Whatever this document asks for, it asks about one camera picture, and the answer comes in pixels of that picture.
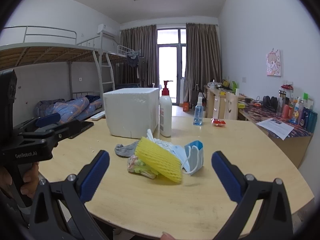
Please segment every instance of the upper bunk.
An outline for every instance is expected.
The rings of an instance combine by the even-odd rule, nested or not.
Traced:
[[[117,53],[103,49],[103,38],[112,38],[103,32],[96,36],[77,43],[77,33],[75,31],[46,27],[46,26],[10,26],[5,29],[23,29],[24,36],[22,42],[0,46],[0,71],[15,68],[18,66],[50,63],[50,62],[95,62],[93,51],[96,57],[102,53],[102,63],[107,63],[106,53],[113,64],[126,61],[128,55],[138,55],[139,52],[132,49],[117,46]],[[31,33],[30,28],[36,30],[44,29],[45,32]],[[52,34],[50,31],[60,31],[63,33]],[[41,38],[40,41],[26,42],[26,38],[33,36]],[[54,39],[68,39],[74,41],[74,44],[60,42],[47,42],[46,37]]]

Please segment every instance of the blue face mask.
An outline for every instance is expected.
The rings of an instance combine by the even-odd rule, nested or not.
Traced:
[[[184,168],[186,174],[193,175],[203,166],[203,144],[200,141],[189,143],[184,149],[174,145],[172,153],[180,159],[181,169]]]

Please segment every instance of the blue liquid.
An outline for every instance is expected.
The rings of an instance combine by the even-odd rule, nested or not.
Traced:
[[[195,115],[193,116],[193,125],[202,125],[203,106],[196,106]]]

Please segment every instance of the bottle label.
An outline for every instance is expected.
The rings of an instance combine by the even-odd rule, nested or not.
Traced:
[[[160,130],[163,131],[163,123],[164,123],[164,111],[163,108],[160,107]]]

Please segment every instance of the white paper sheet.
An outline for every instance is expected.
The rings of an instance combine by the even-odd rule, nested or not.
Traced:
[[[275,133],[282,140],[284,140],[289,135],[289,133],[291,133],[291,131],[293,130],[292,126],[284,122],[281,122],[279,120],[276,120],[274,118],[270,118],[262,122],[258,122],[256,124]]]

